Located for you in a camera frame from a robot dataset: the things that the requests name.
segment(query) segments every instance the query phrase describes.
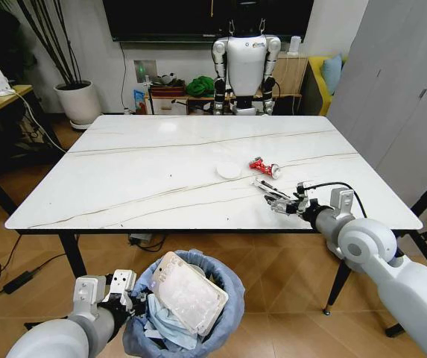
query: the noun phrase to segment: television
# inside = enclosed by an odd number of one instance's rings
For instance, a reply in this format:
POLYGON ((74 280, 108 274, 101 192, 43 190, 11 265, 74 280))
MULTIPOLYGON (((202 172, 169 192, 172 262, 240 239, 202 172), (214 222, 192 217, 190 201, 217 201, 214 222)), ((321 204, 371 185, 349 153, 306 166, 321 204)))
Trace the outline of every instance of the television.
MULTIPOLYGON (((232 0, 103 0, 113 41, 202 43, 228 36, 232 0)), ((314 0, 263 0, 265 34, 304 39, 314 0)))

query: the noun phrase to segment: marble tabletop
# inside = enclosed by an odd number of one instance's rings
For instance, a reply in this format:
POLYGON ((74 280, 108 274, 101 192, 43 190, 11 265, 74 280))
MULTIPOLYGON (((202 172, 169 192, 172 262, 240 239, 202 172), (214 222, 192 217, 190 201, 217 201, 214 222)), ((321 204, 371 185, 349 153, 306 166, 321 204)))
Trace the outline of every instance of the marble tabletop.
MULTIPOLYGON (((391 229, 420 220, 322 116, 100 116, 6 221, 31 230, 309 229, 273 213, 256 176, 283 192, 296 184, 343 181, 367 215, 391 229), (279 179, 249 169, 261 156, 279 179), (219 162, 242 167, 226 180, 219 162)), ((310 192, 329 204, 331 188, 310 192)), ((357 203, 352 209, 361 217, 357 203)))

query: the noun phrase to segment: plastic bag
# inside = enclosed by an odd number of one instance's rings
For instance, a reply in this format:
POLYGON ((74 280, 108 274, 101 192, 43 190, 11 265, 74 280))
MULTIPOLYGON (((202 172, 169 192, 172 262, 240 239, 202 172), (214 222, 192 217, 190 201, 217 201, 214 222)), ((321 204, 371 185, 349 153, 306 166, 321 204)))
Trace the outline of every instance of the plastic bag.
MULTIPOLYGON (((127 322, 127 326, 122 338, 124 343, 125 353, 141 356, 144 358, 161 357, 161 358, 193 358, 206 357, 209 353, 219 349, 227 341, 231 333, 238 328, 241 318, 244 314, 244 287, 239 277, 230 268, 224 265, 221 261, 205 256, 199 250, 190 251, 175 251, 175 253, 184 259, 187 263, 200 266, 207 277, 213 276, 215 282, 224 289, 229 300, 223 312, 218 317, 210 334, 203 340, 198 342, 197 347, 193 350, 184 350, 180 352, 168 351, 160 349, 152 340, 145 337, 144 325, 146 319, 133 317, 127 322)), ((151 276, 161 259, 153 263, 137 280, 132 296, 148 287, 151 276)))

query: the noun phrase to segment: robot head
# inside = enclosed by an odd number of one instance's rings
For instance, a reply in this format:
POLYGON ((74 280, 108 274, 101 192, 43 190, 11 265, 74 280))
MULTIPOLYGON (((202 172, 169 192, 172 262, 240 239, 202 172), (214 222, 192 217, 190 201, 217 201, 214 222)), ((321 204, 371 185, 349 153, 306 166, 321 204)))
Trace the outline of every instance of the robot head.
POLYGON ((233 1, 232 21, 230 30, 234 37, 254 37, 264 29, 264 1, 235 0, 233 1))

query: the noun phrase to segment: crushed red can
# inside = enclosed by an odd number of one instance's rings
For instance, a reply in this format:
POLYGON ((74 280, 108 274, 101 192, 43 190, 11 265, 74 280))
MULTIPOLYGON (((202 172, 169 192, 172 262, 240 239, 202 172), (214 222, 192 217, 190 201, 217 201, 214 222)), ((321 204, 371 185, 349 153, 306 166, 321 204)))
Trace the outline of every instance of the crushed red can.
POLYGON ((277 164, 266 166, 261 157, 256 157, 254 160, 251 160, 250 168, 259 170, 260 172, 271 176, 273 179, 277 179, 281 175, 281 168, 277 164))

